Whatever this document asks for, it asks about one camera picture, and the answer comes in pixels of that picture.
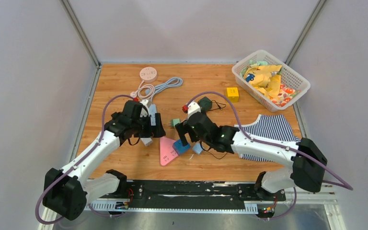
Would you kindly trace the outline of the blue cube power socket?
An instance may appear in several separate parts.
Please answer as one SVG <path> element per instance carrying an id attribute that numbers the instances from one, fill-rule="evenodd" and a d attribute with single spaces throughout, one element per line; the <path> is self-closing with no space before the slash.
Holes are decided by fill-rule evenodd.
<path id="1" fill-rule="evenodd" d="M 183 145 L 181 140 L 177 140 L 173 143 L 172 145 L 174 151 L 177 153 L 178 156 L 181 156 L 182 154 L 184 154 L 185 152 L 187 152 L 191 146 L 189 144 L 187 145 Z"/>

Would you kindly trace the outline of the yellow cube power socket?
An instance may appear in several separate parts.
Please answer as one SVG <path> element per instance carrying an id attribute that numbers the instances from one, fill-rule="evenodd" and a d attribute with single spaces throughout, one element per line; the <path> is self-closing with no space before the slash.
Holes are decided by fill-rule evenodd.
<path id="1" fill-rule="evenodd" d="M 225 95 L 232 103 L 239 101 L 240 95 L 237 87 L 227 87 L 225 90 Z"/>

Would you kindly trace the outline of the white USB charger plug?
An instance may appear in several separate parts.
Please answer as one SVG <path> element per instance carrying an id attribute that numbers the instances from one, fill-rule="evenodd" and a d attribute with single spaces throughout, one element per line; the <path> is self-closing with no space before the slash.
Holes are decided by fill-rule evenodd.
<path id="1" fill-rule="evenodd" d="M 142 138 L 141 142 L 147 147 L 153 143 L 152 138 Z"/>

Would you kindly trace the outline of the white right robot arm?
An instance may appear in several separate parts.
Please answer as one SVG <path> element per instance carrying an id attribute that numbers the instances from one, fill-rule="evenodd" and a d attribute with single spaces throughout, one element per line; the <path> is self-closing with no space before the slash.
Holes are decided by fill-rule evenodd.
<path id="1" fill-rule="evenodd" d="M 183 145 L 203 142 L 217 152 L 240 156 L 253 155 L 283 165 L 282 169 L 258 175 L 254 185 L 257 198 L 267 200 L 280 190 L 299 187 L 308 192 L 321 190 L 327 159 L 315 143 L 302 138 L 300 142 L 284 142 L 247 136 L 234 126 L 217 126 L 206 114 L 196 112 L 175 125 Z"/>

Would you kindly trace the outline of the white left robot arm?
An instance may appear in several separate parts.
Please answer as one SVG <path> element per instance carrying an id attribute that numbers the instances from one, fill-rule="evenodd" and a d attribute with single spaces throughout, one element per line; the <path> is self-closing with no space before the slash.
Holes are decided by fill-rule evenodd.
<path id="1" fill-rule="evenodd" d="M 165 131 L 161 116 L 155 114 L 152 124 L 149 100 L 128 100 L 121 112 L 111 115 L 94 141 L 74 160 L 61 169 L 50 169 L 45 175 L 44 191 L 38 201 L 62 218 L 75 220 L 85 207 L 96 199 L 113 194 L 116 198 L 127 196 L 132 200 L 133 191 L 127 186 L 127 176 L 116 170 L 90 179 L 92 172 L 131 138 L 161 138 Z"/>

